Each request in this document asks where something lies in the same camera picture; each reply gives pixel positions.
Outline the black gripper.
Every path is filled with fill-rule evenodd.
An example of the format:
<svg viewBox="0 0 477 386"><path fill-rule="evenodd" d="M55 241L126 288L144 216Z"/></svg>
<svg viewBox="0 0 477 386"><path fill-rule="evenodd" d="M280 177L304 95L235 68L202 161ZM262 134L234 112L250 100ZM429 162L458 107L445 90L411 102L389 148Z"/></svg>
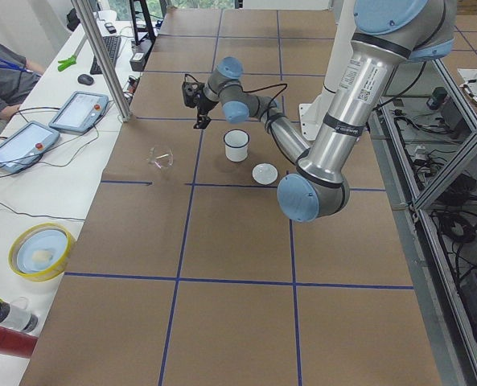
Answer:
<svg viewBox="0 0 477 386"><path fill-rule="evenodd" d="M198 115L196 122L193 125L194 129L206 129L211 122L208 114L218 104L218 96L212 91L209 86L203 86L197 93L197 110Z"/></svg>

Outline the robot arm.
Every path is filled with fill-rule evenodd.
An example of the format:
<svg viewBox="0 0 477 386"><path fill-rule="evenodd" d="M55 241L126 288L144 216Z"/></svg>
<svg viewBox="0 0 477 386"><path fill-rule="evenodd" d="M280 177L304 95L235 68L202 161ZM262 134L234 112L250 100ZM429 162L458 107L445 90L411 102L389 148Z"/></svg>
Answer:
<svg viewBox="0 0 477 386"><path fill-rule="evenodd" d="M357 1L352 57L309 143L278 109L275 100L244 91L241 62L221 60L204 83L184 81L183 102L197 110L197 129L210 122L221 105L226 121L256 118L278 149L296 167L278 184L277 199L286 217L310 222L341 211L349 199L342 168L362 135L389 77L399 64L426 62L448 55L454 42L456 1Z"/></svg>

